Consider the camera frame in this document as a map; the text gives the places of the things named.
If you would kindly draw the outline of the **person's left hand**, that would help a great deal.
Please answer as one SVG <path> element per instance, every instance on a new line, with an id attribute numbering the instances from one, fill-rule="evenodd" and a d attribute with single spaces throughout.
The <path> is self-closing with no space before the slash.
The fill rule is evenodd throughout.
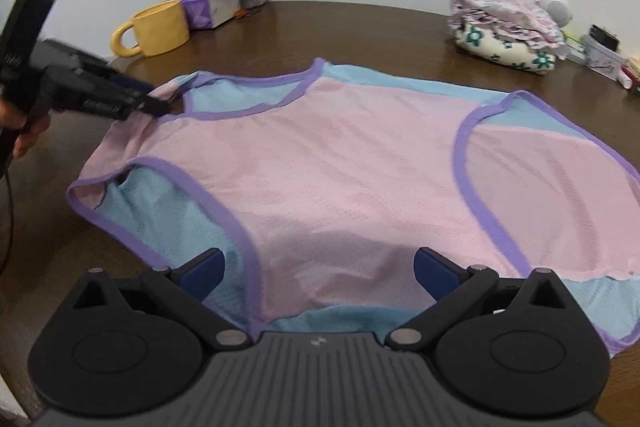
<path id="1" fill-rule="evenodd" d="M 13 147 L 14 157 L 22 157 L 34 147 L 40 135 L 49 129 L 50 124 L 51 116 L 49 114 L 39 117 L 29 124 L 25 114 L 4 98 L 1 99 L 1 126 L 18 131 L 18 137 Z"/>

